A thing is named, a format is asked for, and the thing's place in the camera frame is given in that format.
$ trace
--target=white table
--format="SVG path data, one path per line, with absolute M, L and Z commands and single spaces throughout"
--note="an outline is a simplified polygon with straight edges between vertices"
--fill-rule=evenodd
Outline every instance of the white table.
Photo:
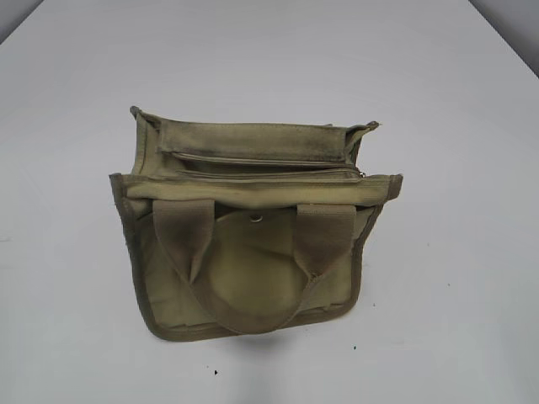
M 0 94 L 0 402 L 539 401 L 539 81 L 468 2 L 46 0 L 0 46 Z M 132 104 L 382 122 L 360 166 L 403 191 L 355 309 L 155 338 L 107 178 Z

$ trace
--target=bag flap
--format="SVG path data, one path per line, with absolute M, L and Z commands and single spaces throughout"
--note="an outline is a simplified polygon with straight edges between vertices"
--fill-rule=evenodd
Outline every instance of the bag flap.
M 351 147 L 373 129 L 365 125 L 211 124 L 167 120 L 137 108 L 132 112 L 141 114 L 158 131 L 159 152 L 236 164 L 351 164 Z

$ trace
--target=canvas fabric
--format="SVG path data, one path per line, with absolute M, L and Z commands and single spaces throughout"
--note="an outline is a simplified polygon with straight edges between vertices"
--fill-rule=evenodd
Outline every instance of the canvas fabric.
M 403 176 L 365 176 L 367 125 L 210 124 L 131 107 L 112 174 L 142 317 L 194 341 L 325 322 L 360 291 L 363 246 Z

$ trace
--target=zipper pocket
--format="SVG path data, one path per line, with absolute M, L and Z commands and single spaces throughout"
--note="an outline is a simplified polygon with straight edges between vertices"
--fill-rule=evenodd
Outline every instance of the zipper pocket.
M 175 173 L 176 178 L 179 179 L 231 183 L 273 183 L 283 180 L 297 182 L 355 182 L 362 178 L 362 173 L 355 167 L 284 173 L 203 173 L 191 170 L 176 170 Z

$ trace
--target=webbing strap handle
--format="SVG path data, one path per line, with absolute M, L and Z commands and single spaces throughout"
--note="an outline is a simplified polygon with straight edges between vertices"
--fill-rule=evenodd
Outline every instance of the webbing strap handle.
M 216 322 L 233 332 L 262 333 L 283 327 L 291 320 L 313 286 L 337 261 L 351 253 L 355 207 L 297 206 L 293 257 L 306 277 L 298 299 L 274 315 L 253 315 L 234 309 L 214 292 L 210 277 L 202 270 L 205 252 L 211 248 L 213 200 L 154 200 L 153 220 L 157 239 L 178 276 Z

